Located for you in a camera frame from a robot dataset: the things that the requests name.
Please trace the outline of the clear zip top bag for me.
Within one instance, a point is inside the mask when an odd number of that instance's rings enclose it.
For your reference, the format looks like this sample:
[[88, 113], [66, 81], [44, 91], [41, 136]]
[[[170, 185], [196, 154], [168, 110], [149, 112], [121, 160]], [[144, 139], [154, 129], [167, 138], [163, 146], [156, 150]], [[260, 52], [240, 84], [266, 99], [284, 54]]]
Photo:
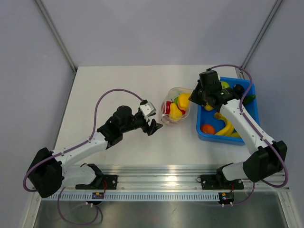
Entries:
[[160, 120], [163, 124], [174, 125], [190, 114], [191, 89], [174, 87], [170, 89], [161, 105]]

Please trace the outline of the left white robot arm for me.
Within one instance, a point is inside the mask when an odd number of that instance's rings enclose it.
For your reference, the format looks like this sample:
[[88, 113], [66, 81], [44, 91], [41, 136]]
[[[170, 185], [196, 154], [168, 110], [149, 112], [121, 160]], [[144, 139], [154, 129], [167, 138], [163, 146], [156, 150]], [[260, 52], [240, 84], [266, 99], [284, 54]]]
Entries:
[[33, 159], [26, 179], [30, 180], [34, 191], [40, 197], [47, 198], [64, 187], [74, 187], [77, 190], [116, 189], [116, 175], [105, 175], [97, 165], [88, 163], [78, 168], [73, 165], [97, 152], [103, 152], [123, 139], [123, 134], [142, 129], [148, 136], [162, 128], [155, 119], [155, 108], [151, 104], [144, 104], [133, 114], [128, 106], [120, 106], [112, 116], [93, 134], [81, 142], [66, 148], [50, 151], [40, 149]]

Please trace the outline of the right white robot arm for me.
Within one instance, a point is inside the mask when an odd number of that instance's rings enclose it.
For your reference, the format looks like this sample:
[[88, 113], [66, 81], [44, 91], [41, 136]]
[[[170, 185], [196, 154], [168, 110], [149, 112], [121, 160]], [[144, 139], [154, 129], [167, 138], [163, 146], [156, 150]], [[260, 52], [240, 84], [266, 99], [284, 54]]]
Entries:
[[224, 189], [241, 179], [253, 183], [265, 182], [267, 177], [284, 171], [285, 180], [275, 186], [282, 188], [289, 178], [285, 165], [287, 145], [283, 141], [275, 141], [247, 112], [243, 100], [248, 92], [248, 89], [244, 89], [239, 84], [223, 88], [217, 72], [209, 68], [200, 73], [198, 83], [189, 98], [191, 102], [200, 106], [210, 105], [231, 122], [250, 153], [246, 161], [230, 163], [218, 168], [212, 179], [220, 189]]

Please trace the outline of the red apple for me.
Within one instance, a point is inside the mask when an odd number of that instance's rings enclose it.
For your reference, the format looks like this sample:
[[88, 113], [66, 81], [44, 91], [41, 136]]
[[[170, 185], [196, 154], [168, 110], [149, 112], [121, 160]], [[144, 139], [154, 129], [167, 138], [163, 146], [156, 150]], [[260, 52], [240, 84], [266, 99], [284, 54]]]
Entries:
[[161, 106], [161, 111], [163, 114], [169, 115], [171, 111], [172, 101], [164, 101]]

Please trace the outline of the yellow bell pepper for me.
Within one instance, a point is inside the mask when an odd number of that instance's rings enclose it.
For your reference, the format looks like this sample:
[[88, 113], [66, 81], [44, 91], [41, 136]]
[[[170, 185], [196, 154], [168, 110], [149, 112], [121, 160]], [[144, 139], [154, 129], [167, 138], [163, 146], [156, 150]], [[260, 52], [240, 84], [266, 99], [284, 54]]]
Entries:
[[188, 109], [190, 104], [189, 97], [190, 94], [188, 93], [183, 93], [179, 95], [177, 106], [180, 110], [186, 111]]

